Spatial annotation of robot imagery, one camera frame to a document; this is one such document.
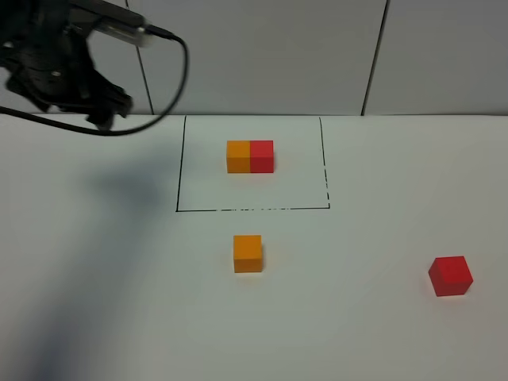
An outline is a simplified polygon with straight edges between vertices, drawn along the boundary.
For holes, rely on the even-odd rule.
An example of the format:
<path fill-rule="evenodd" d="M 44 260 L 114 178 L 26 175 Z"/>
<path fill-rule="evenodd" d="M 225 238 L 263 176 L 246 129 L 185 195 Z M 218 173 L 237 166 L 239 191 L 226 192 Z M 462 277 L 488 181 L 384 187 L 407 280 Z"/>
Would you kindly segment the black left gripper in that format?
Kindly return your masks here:
<path fill-rule="evenodd" d="M 95 68 L 87 39 L 69 21 L 70 1 L 3 1 L 1 66 L 8 90 L 47 112 L 86 114 L 98 130 L 111 130 L 133 101 Z"/>

